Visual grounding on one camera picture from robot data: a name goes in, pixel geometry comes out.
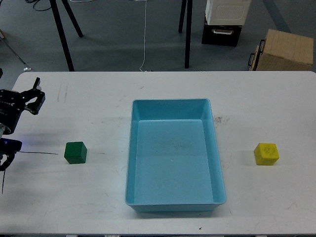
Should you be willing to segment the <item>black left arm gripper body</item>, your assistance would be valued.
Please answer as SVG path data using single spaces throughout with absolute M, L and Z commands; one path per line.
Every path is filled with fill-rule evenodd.
M 14 132 L 24 107 L 25 102 L 19 92 L 0 90 L 0 128 L 3 135 Z

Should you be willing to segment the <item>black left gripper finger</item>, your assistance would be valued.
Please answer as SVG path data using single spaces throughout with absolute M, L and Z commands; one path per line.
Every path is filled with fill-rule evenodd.
M 40 87 L 40 78 L 37 77 L 32 89 L 20 93 L 25 104 L 24 110 L 37 115 L 45 101 L 45 93 Z

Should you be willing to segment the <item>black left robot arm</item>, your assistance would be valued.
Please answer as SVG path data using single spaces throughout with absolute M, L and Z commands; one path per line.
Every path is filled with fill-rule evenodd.
M 13 90 L 0 90 L 0 170 L 5 173 L 13 162 L 17 152 L 21 151 L 22 142 L 3 138 L 4 135 L 13 134 L 23 111 L 33 115 L 39 113 L 45 101 L 45 93 L 40 87 L 40 78 L 36 78 L 33 87 L 18 92 Z

